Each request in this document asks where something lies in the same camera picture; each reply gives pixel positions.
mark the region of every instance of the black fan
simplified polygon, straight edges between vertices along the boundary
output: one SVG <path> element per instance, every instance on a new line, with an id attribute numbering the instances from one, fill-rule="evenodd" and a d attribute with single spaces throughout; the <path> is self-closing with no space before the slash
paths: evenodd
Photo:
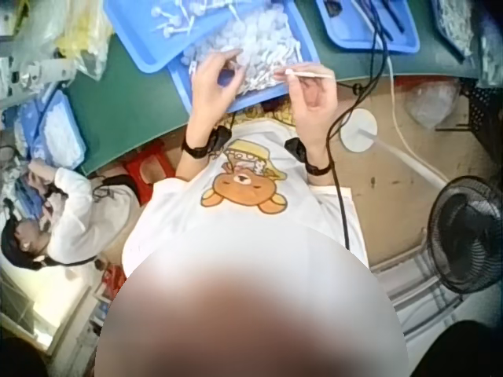
<path id="1" fill-rule="evenodd" d="M 501 193 L 478 177 L 459 177 L 439 194 L 428 221 L 428 249 L 451 291 L 481 291 L 501 279 Z"/>

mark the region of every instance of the green table surface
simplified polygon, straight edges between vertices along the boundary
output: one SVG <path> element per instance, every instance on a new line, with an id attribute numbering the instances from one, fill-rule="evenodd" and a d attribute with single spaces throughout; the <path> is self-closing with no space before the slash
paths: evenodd
<path id="1" fill-rule="evenodd" d="M 368 76 L 369 54 L 338 48 L 326 34 L 314 0 L 296 4 L 318 50 L 321 62 L 339 80 Z M 437 33 L 428 0 L 409 0 L 420 38 L 414 55 L 393 55 L 396 75 L 478 76 L 479 57 L 463 64 Z M 75 118 L 87 145 L 84 174 L 186 123 L 185 111 L 166 70 L 147 75 L 112 37 L 107 69 L 100 82 L 78 74 L 68 88 Z"/>

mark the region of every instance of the white t-shirt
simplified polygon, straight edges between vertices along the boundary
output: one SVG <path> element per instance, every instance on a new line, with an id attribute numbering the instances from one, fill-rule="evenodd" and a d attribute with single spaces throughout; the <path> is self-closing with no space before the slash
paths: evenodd
<path id="1" fill-rule="evenodd" d="M 344 245 L 336 187 L 307 183 L 305 166 L 284 147 L 295 136 L 293 129 L 268 119 L 235 126 L 222 153 L 213 156 L 191 182 L 168 178 L 156 183 L 152 200 L 124 248 L 126 276 L 151 253 L 169 252 L 175 236 L 214 221 L 239 218 L 238 214 L 256 216 L 257 221 L 284 217 Z M 351 253 L 368 267 L 351 192 L 343 189 L 342 193 Z M 215 235 L 215 242 L 222 236 L 232 237 L 232 229 L 227 235 Z"/>
<path id="2" fill-rule="evenodd" d="M 124 185 L 113 186 L 111 196 L 95 203 L 91 182 L 75 171 L 59 168 L 54 184 L 68 194 L 47 246 L 47 254 L 59 263 L 82 262 L 101 253 L 139 208 Z"/>

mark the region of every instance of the red object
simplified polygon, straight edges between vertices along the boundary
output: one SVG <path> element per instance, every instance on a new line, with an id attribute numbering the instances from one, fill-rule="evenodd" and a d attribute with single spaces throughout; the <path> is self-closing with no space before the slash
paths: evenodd
<path id="1" fill-rule="evenodd" d="M 443 81 L 451 81 L 452 77 L 440 76 L 440 75 L 431 75 L 431 76 L 397 76 L 395 78 L 396 86 L 405 86 L 406 88 L 410 88 L 423 82 L 443 82 Z"/>
<path id="2" fill-rule="evenodd" d="M 120 288 L 126 283 L 126 274 L 119 265 L 110 265 L 101 281 L 106 285 L 105 293 L 103 294 L 110 301 L 117 296 Z"/>
<path id="3" fill-rule="evenodd" d="M 155 140 L 147 147 L 145 147 L 145 149 L 139 152 L 134 157 L 134 159 L 132 159 L 128 163 L 125 163 L 124 167 L 130 174 L 130 176 L 134 179 L 134 182 L 138 187 L 141 206 L 148 203 L 151 200 L 153 194 L 153 185 L 143 181 L 143 178 L 141 177 L 140 173 L 141 165 L 143 164 L 143 162 L 151 157 L 155 157 L 157 161 L 159 161 L 159 164 L 161 165 L 164 173 L 166 174 L 166 178 L 172 178 L 174 177 L 175 174 L 173 167 L 171 166 L 170 162 L 164 155 L 163 143 L 160 140 Z"/>

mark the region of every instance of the floor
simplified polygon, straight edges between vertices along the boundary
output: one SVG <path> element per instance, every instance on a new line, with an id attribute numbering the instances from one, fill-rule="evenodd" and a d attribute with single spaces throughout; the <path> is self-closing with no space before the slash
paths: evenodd
<path id="1" fill-rule="evenodd" d="M 354 102 L 351 89 L 341 87 L 339 98 L 341 108 L 349 107 Z M 397 87 L 398 126 L 415 153 L 449 179 L 464 174 L 483 178 L 492 175 L 495 167 L 471 133 L 427 130 L 407 114 L 405 99 L 405 92 Z M 288 106 L 287 103 L 275 113 L 264 113 L 258 105 L 239 114 L 236 123 L 260 116 L 277 117 L 291 123 Z M 381 80 L 362 107 L 376 116 L 380 138 L 403 150 L 391 120 L 389 80 Z M 467 120 L 468 100 L 462 97 L 441 126 L 455 126 L 457 123 L 466 123 Z M 162 137 L 167 157 L 174 167 L 180 159 L 184 132 L 184 129 L 180 129 Z M 353 192 L 370 265 L 401 254 L 417 244 L 438 192 L 422 177 L 379 147 L 373 146 L 367 152 L 355 154 L 344 149 L 339 140 L 334 140 L 332 150 L 340 183 L 350 187 Z"/>

